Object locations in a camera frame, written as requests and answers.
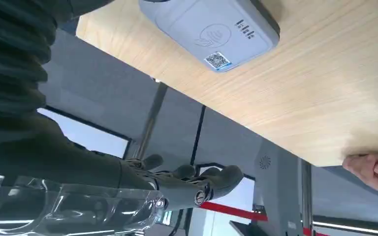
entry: red stripe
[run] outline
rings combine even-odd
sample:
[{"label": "red stripe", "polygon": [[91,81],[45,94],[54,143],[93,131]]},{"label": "red stripe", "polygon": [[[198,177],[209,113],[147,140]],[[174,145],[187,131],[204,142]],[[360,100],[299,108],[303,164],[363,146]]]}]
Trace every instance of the red stripe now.
[{"label": "red stripe", "polygon": [[[250,220],[268,221],[267,215],[256,213],[256,212],[250,212],[246,210],[241,210],[241,209],[233,208],[230,206],[224,206],[224,205],[216,204],[216,203],[204,202],[204,204],[202,204],[200,208],[206,209],[206,210],[212,210],[212,211],[216,211],[220,213],[225,213],[229,215],[235,215],[235,216],[239,216],[239,217],[250,219]],[[311,230],[304,228],[304,235],[311,236],[312,235]],[[328,236],[328,235],[317,233],[316,236]]]}]

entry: wooden tabletop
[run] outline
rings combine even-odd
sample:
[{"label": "wooden tabletop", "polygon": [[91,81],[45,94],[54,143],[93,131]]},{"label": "wooden tabletop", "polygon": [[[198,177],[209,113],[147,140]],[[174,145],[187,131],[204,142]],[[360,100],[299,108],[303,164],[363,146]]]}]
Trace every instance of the wooden tabletop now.
[{"label": "wooden tabletop", "polygon": [[279,45],[223,74],[160,32],[137,0],[82,16],[77,36],[314,165],[378,152],[378,0],[262,1]]}]

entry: qr code sticker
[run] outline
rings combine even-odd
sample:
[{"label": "qr code sticker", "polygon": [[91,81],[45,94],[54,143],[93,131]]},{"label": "qr code sticker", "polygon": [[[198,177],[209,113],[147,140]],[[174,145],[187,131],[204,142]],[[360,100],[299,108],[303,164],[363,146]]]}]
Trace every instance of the qr code sticker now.
[{"label": "qr code sticker", "polygon": [[223,54],[220,52],[213,53],[209,57],[205,58],[205,61],[207,61],[213,68],[216,70],[220,70],[225,66],[231,65],[232,63],[224,57]]}]

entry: gray panel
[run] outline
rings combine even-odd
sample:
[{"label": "gray panel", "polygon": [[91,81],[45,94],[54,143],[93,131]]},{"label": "gray panel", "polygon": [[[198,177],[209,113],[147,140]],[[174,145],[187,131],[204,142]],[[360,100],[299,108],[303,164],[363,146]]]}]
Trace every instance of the gray panel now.
[{"label": "gray panel", "polygon": [[202,105],[169,88],[157,117],[146,155],[160,154],[159,170],[174,170],[190,163]]},{"label": "gray panel", "polygon": [[378,192],[313,167],[314,214],[378,222]]},{"label": "gray panel", "polygon": [[195,162],[238,165],[245,174],[254,177],[254,160],[262,140],[244,126],[207,109]]},{"label": "gray panel", "polygon": [[50,106],[129,137],[140,135],[158,84],[149,76],[58,30],[40,86]]},{"label": "gray panel", "polygon": [[300,235],[299,158],[276,144],[264,140],[257,154],[256,185],[261,189],[269,223],[275,236]]}]

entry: gray wall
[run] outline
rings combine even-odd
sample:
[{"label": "gray wall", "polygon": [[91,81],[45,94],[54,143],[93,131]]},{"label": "gray wall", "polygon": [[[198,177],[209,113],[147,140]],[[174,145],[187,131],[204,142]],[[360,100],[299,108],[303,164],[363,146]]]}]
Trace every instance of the gray wall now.
[{"label": "gray wall", "polygon": [[[158,84],[62,30],[52,50],[52,61],[44,65],[49,81],[40,86],[48,105],[139,139]],[[168,170],[189,164],[201,109],[200,103],[169,88],[147,155],[161,154],[167,164],[163,168]],[[236,164],[254,176],[260,140],[257,134],[207,109],[196,163]]]},{"label": "gray wall", "polygon": [[314,213],[328,217],[378,222],[378,192],[342,168],[313,168]]}]

